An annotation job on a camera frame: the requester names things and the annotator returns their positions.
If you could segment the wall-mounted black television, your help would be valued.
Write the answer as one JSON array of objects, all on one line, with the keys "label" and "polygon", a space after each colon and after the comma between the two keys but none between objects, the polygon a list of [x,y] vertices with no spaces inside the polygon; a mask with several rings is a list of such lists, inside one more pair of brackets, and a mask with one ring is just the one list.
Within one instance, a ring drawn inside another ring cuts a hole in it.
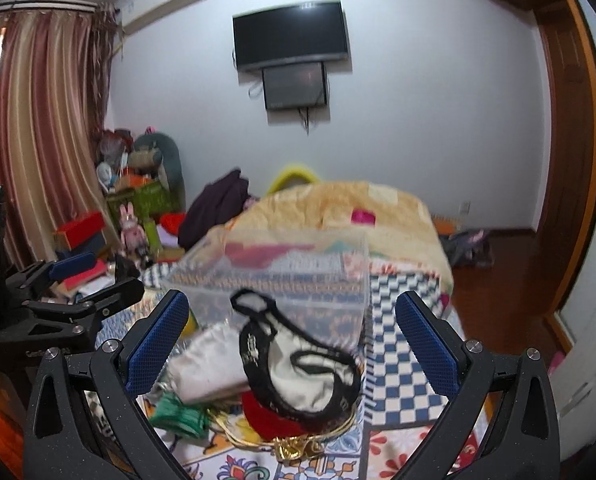
[{"label": "wall-mounted black television", "polygon": [[233,17],[237,70],[345,60],[350,55],[341,2],[310,1]]}]

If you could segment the brown wooden door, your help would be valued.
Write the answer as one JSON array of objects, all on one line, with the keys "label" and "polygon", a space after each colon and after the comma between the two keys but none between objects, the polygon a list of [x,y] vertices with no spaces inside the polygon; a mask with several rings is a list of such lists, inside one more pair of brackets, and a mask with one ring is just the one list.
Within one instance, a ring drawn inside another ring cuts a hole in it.
[{"label": "brown wooden door", "polygon": [[596,51],[578,0],[502,0],[536,18],[551,102],[548,180],[522,297],[563,307],[596,222]]}]

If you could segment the dark purple clothing pile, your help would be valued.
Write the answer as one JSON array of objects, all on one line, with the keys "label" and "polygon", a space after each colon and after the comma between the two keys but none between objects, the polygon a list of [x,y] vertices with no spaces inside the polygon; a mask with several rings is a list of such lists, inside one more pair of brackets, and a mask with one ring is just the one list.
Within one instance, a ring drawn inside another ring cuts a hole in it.
[{"label": "dark purple clothing pile", "polygon": [[196,197],[179,226],[179,247],[191,249],[213,226],[220,226],[235,218],[249,200],[249,181],[239,168],[209,183]]}]

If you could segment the pink rabbit toy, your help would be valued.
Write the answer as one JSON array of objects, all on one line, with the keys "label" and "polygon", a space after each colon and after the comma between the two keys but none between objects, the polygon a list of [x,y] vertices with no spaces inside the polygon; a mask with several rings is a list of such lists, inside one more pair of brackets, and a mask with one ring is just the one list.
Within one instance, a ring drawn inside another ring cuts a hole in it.
[{"label": "pink rabbit toy", "polygon": [[149,256],[149,243],[144,228],[135,216],[132,203],[120,205],[121,243],[128,256],[144,260]]}]

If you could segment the white satin drawstring pouch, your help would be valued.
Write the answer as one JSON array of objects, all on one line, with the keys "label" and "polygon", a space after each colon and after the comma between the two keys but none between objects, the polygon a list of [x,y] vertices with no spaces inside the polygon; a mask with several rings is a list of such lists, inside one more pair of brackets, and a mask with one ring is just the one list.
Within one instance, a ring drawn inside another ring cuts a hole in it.
[{"label": "white satin drawstring pouch", "polygon": [[185,349],[172,356],[167,377],[184,404],[221,400],[249,390],[239,354],[239,332],[214,324],[188,338]]}]

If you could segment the patterned colourful bed cover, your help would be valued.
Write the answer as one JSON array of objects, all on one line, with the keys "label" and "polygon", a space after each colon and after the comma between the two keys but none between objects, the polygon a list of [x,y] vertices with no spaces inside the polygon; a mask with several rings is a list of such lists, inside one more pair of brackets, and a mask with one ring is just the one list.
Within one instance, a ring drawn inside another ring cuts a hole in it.
[{"label": "patterned colourful bed cover", "polygon": [[[325,274],[334,274],[342,263],[326,263],[325,257],[299,256],[287,252],[270,263],[260,258],[262,270],[248,267],[246,273],[262,278],[271,274],[297,274],[285,281],[307,284],[311,278],[319,283]],[[369,307],[362,332],[359,356],[363,367],[363,398],[356,420],[344,433],[326,442],[324,452],[312,458],[301,458],[282,464],[270,448],[238,448],[219,429],[209,431],[204,448],[181,440],[164,430],[157,430],[176,460],[191,479],[391,479],[405,465],[439,418],[448,400],[435,393],[423,369],[409,348],[405,337],[395,326],[394,304],[402,292],[417,292],[435,314],[449,304],[441,280],[428,270],[409,269],[406,264],[369,259]],[[145,318],[164,295],[165,281],[183,278],[182,263],[157,264],[141,278],[146,288],[143,300],[136,306],[102,322],[96,348],[110,338],[121,339],[135,322]]]}]

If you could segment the red box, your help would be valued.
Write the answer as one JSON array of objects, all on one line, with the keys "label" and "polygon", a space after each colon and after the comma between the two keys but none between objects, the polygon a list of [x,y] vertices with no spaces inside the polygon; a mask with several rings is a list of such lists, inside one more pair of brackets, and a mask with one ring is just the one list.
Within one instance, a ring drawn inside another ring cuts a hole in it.
[{"label": "red box", "polygon": [[58,226],[54,242],[58,250],[72,250],[80,247],[104,229],[106,222],[99,210],[81,214],[74,220]]}]

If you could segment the green cardboard box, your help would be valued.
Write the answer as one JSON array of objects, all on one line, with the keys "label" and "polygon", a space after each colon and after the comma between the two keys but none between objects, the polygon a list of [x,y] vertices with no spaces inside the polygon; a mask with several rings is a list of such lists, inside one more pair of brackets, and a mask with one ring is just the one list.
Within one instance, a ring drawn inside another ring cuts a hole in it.
[{"label": "green cardboard box", "polygon": [[126,188],[106,197],[111,221],[115,229],[120,229],[120,206],[133,204],[134,214],[139,222],[160,214],[179,211],[179,198],[168,191],[159,181],[151,181],[139,188]]}]

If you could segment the grey green plush toy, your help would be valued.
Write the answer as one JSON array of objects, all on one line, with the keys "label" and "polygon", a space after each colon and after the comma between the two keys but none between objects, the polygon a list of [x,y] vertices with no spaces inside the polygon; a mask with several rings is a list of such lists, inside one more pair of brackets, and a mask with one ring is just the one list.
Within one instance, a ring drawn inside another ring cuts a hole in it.
[{"label": "grey green plush toy", "polygon": [[185,205],[185,184],[181,156],[175,141],[165,133],[147,131],[138,136],[130,154],[128,168],[135,174],[157,178],[179,206]]}]

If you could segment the clear plastic storage bin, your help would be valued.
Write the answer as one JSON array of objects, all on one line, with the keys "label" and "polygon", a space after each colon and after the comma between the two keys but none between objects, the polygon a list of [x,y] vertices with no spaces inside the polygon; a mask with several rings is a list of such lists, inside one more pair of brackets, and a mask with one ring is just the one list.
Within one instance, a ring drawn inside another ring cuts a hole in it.
[{"label": "clear plastic storage bin", "polygon": [[369,305],[366,236],[358,230],[228,230],[217,226],[161,278],[188,299],[197,322],[246,318],[229,298],[242,288],[272,297],[281,313],[329,346],[354,351]]}]

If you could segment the small dark wall screen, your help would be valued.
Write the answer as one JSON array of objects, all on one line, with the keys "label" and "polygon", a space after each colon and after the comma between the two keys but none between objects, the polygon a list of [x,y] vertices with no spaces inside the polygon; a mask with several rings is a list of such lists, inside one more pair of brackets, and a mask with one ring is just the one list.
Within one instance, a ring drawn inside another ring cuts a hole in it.
[{"label": "small dark wall screen", "polygon": [[265,109],[269,112],[324,107],[328,102],[323,63],[289,64],[262,70]]}]

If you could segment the red plush item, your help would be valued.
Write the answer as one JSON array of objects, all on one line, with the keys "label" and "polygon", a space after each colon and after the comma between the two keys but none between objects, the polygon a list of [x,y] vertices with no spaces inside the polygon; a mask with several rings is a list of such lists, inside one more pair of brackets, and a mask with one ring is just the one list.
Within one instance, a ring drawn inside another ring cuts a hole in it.
[{"label": "red plush item", "polygon": [[162,214],[159,224],[162,226],[162,229],[164,229],[165,232],[172,236],[178,237],[179,228],[184,222],[185,217],[186,214],[183,212],[167,212],[166,214]]}]

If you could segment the beige yellow quilt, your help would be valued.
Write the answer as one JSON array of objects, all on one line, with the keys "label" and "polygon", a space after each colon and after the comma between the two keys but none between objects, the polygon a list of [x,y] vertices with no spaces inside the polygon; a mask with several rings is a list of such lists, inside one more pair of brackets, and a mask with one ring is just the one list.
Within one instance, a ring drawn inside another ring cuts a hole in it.
[{"label": "beige yellow quilt", "polygon": [[247,232],[279,230],[362,235],[371,274],[427,274],[438,282],[440,306],[450,304],[454,278],[448,257],[426,204],[412,194],[367,181],[298,185],[261,198],[213,226],[208,237],[243,242]]}]

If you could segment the red drawstring pouch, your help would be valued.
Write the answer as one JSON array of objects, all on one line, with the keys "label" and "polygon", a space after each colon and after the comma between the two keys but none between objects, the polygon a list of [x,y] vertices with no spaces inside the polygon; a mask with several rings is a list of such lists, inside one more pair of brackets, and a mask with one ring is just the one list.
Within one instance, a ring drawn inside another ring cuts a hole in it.
[{"label": "red drawstring pouch", "polygon": [[296,422],[262,406],[251,391],[240,394],[243,415],[249,426],[264,440],[320,434],[325,425],[319,422]]}]

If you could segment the striped red gold curtain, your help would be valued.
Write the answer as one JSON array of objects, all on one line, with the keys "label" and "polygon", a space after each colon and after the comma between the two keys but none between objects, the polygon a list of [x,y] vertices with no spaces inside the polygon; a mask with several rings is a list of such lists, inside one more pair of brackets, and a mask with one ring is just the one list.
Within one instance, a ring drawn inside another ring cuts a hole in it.
[{"label": "striped red gold curtain", "polygon": [[108,211],[95,166],[117,31],[110,3],[0,12],[0,186],[17,266],[54,258],[59,226]]}]

